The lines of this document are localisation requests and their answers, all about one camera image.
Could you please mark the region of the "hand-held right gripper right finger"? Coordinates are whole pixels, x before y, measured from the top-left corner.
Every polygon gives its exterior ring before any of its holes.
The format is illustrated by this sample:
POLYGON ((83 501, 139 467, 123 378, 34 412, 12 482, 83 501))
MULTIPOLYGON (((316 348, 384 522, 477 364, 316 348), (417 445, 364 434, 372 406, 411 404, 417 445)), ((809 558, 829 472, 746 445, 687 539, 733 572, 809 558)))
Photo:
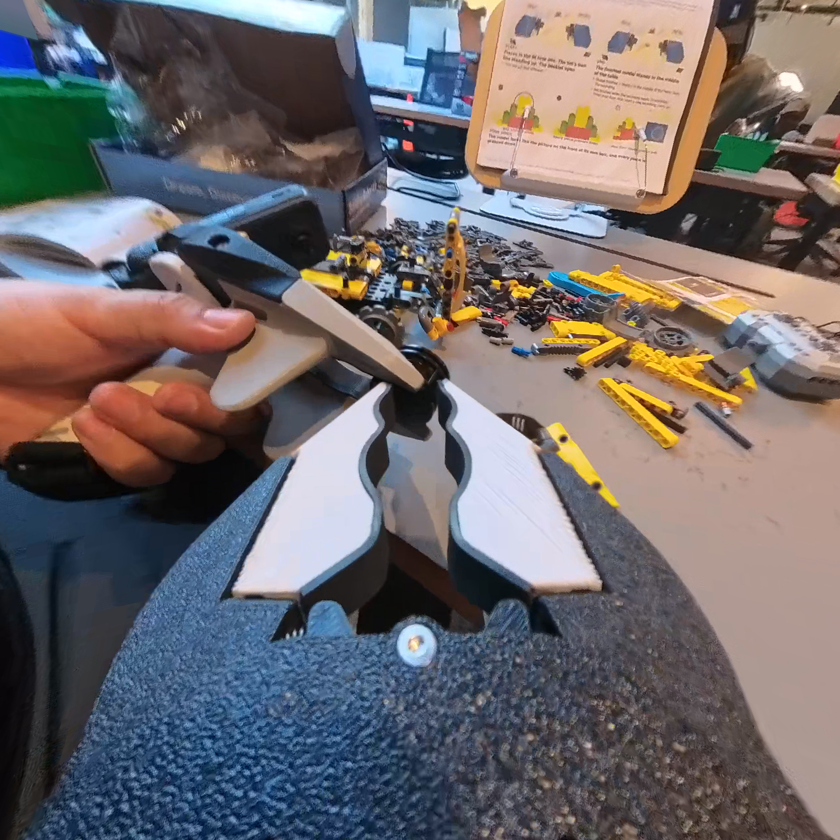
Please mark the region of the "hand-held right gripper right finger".
POLYGON ((554 452, 451 381, 437 387, 448 508, 448 571, 462 595, 600 592, 602 579, 555 486, 554 452))

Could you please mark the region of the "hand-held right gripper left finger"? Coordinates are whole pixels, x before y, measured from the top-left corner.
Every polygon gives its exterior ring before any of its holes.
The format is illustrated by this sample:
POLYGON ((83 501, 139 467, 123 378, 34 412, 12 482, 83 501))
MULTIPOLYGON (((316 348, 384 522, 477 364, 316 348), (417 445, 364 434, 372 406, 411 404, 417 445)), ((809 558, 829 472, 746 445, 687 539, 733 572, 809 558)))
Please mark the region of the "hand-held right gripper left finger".
POLYGON ((299 447, 248 542, 233 597, 374 597, 389 564, 377 485, 393 421, 392 387, 381 383, 299 447))

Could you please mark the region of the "black toy wheel rim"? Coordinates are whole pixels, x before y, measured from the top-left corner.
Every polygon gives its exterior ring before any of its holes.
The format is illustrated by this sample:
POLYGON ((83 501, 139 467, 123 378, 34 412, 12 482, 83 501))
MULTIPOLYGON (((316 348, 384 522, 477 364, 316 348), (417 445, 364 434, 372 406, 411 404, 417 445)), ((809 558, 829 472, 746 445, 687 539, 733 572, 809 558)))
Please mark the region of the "black toy wheel rim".
POLYGON ((423 390, 433 389, 438 383, 449 379, 446 363, 429 348, 407 344, 401 348, 401 353, 423 377, 423 390))

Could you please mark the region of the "yellow grey toy claw assembly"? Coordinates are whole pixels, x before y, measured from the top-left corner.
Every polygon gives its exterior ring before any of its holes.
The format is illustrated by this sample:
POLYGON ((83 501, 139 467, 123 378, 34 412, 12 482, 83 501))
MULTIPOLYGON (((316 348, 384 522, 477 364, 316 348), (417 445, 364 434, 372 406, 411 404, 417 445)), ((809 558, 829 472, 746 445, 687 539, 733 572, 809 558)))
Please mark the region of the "yellow grey toy claw assembly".
POLYGON ((497 416, 531 440, 542 451, 554 453, 612 508, 620 508, 618 500, 561 423, 543 426, 534 417, 521 413, 498 413, 497 416))

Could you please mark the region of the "person's left hand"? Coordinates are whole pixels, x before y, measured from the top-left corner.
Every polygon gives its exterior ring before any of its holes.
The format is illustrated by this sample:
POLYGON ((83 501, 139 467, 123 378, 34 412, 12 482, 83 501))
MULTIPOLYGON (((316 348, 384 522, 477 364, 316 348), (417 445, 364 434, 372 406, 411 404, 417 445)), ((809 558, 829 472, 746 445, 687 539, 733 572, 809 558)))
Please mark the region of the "person's left hand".
POLYGON ((201 385, 171 382, 146 395, 125 383, 168 350, 233 349, 255 329, 251 312, 165 291, 32 280, 4 280, 1 292, 2 463, 13 445, 66 417, 89 456, 126 487, 159 486, 177 466, 230 446, 261 458, 266 403, 230 413, 201 385))

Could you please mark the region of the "dark grey cardboard box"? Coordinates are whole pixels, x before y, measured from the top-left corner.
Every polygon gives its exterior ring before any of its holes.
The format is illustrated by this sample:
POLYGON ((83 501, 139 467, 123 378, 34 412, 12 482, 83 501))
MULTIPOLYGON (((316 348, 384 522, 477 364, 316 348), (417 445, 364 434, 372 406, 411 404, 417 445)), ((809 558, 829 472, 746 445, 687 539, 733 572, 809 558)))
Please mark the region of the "dark grey cardboard box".
MULTIPOLYGON (((107 47, 117 4, 134 2, 80 3, 83 27, 95 45, 109 58, 107 47)), ((227 174, 187 163, 125 152, 113 140, 96 140, 93 150, 106 183, 118 195, 149 198, 171 210, 206 215, 288 184, 307 189, 318 202, 328 231, 350 234, 361 230, 382 205, 387 190, 387 163, 375 119, 375 138, 381 160, 347 187, 333 191, 289 181, 274 181, 258 175, 227 174)))

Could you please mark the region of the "pile of small building pieces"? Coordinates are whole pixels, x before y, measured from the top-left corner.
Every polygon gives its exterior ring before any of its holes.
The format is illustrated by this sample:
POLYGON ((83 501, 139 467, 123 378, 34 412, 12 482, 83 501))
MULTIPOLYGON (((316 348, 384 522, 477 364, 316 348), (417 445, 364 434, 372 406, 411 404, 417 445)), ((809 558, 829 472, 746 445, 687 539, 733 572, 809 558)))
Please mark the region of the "pile of small building pieces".
POLYGON ((563 313, 569 296, 537 269, 551 269, 531 241, 510 242, 485 229, 448 222, 420 224, 397 218, 366 235, 382 260, 363 299, 360 318, 397 344, 414 317, 434 343, 469 322, 491 338, 508 338, 508 325, 533 332, 563 313))

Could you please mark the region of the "long yellow toy beam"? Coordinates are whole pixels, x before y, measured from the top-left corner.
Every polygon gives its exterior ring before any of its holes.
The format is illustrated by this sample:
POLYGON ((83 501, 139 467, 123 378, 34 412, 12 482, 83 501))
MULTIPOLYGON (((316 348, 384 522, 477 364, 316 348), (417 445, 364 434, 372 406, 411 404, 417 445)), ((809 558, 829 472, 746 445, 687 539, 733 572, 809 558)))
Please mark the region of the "long yellow toy beam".
POLYGON ((622 384, 611 378, 601 378, 597 382, 605 393, 636 425, 641 427, 661 448, 672 448, 678 444, 679 436, 638 401, 622 384))

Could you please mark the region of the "white instruction booklet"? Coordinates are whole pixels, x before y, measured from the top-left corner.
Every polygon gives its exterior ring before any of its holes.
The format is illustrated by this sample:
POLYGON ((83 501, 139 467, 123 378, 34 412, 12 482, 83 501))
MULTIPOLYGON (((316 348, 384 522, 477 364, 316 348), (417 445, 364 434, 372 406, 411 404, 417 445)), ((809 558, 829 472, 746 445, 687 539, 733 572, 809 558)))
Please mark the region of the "white instruction booklet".
POLYGON ((1 279, 117 288, 113 271, 132 247, 182 220, 138 197, 46 199, 1 211, 1 279))

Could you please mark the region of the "clear plastic bag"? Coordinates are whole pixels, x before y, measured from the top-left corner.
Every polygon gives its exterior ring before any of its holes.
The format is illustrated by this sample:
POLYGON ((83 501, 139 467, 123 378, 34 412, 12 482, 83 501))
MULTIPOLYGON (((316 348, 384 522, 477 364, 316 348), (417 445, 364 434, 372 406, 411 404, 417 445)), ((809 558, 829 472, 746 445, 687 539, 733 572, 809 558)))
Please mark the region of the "clear plastic bag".
POLYGON ((342 7, 118 3, 107 51, 122 151, 333 191, 382 158, 342 7))

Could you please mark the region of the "heap of yellow toy beams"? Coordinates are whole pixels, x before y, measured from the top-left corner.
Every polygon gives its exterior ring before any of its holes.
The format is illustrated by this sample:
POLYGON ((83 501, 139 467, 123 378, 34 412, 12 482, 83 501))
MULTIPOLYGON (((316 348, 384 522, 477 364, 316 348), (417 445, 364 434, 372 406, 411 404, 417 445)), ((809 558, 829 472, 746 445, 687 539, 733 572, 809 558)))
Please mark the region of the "heap of yellow toy beams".
POLYGON ((733 374, 715 367, 722 360, 721 353, 698 350, 694 354, 677 358, 653 346, 652 333, 635 329, 632 324, 615 322, 618 331, 601 322, 572 321, 551 318, 550 335, 537 344, 575 342, 600 346, 580 356, 571 356, 572 365, 584 367, 587 372, 620 366, 637 369, 647 375, 685 391, 702 400, 719 406, 726 403, 734 407, 742 404, 745 394, 759 390, 758 382, 745 364, 733 374))

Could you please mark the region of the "blue curved toy panel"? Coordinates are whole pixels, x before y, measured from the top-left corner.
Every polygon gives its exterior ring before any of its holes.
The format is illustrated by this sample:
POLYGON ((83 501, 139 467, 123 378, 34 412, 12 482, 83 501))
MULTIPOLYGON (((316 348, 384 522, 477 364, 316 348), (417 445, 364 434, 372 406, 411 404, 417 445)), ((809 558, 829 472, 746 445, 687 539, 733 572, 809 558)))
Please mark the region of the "blue curved toy panel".
POLYGON ((570 275, 557 270, 553 270, 548 274, 547 282, 552 287, 558 288, 563 293, 576 298, 583 299, 591 295, 601 295, 611 301, 620 301, 625 298, 622 292, 611 292, 609 290, 594 288, 578 280, 573 280, 570 275))

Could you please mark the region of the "white stand base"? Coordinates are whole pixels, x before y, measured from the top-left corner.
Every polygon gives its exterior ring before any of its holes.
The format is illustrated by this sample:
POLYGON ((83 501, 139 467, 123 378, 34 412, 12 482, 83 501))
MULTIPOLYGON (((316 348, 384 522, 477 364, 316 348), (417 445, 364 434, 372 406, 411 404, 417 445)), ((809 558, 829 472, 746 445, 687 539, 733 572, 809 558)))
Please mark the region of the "white stand base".
POLYGON ((495 192, 479 211, 508 222, 591 239, 604 239, 609 227, 607 210, 601 205, 513 192, 495 192))

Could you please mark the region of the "yellow black sticker sheet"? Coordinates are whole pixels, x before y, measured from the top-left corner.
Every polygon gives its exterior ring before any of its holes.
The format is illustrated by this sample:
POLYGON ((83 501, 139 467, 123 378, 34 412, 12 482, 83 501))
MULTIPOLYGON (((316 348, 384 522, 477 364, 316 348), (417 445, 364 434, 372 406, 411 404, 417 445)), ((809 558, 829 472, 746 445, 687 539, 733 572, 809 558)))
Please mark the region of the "yellow black sticker sheet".
POLYGON ((683 276, 652 283, 680 303, 725 325, 734 323, 741 315, 760 310, 760 304, 750 295, 733 293, 723 284, 703 276, 683 276))

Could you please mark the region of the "yellow toy frame part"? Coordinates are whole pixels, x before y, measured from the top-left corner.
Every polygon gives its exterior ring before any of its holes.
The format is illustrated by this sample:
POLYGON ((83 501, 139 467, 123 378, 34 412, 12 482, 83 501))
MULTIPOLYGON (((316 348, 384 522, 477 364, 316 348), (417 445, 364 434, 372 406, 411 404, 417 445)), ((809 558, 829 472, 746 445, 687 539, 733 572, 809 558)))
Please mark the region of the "yellow toy frame part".
POLYGON ((632 302, 643 305, 652 304, 654 308, 664 312, 675 312, 682 306, 682 301, 666 289, 655 285, 645 278, 628 275, 620 265, 614 265, 600 274, 594 274, 582 269, 569 272, 573 280, 590 285, 597 289, 611 292, 622 292, 622 301, 629 306, 632 302))

